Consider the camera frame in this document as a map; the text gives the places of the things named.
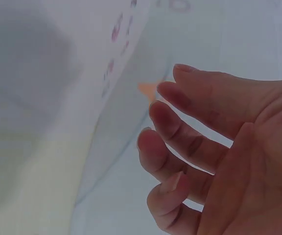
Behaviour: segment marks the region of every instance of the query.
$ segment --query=white paper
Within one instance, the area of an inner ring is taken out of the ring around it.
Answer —
[[[67,235],[150,0],[0,0],[0,234]]]

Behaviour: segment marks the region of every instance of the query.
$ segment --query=hand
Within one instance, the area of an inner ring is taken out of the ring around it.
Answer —
[[[168,105],[149,110],[156,131],[138,138],[143,168],[162,184],[147,204],[171,235],[282,235],[282,81],[255,81],[185,65],[158,92],[183,113],[234,141],[214,142]],[[173,155],[166,144],[200,171]],[[190,199],[202,212],[183,204]]]

